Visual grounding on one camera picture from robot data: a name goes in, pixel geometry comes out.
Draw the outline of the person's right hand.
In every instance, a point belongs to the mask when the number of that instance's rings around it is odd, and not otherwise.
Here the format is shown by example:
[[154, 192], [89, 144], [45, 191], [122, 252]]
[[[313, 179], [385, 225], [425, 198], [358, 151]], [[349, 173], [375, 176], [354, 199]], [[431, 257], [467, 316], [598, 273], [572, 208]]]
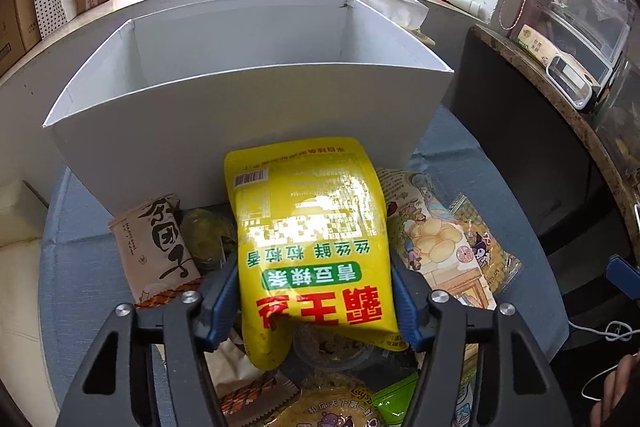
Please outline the person's right hand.
[[625, 355], [617, 364], [614, 372], [609, 373], [603, 384], [603, 397], [592, 408], [590, 426], [600, 427], [606, 421], [614, 407], [620, 402], [628, 388], [631, 371], [639, 362], [639, 355]]

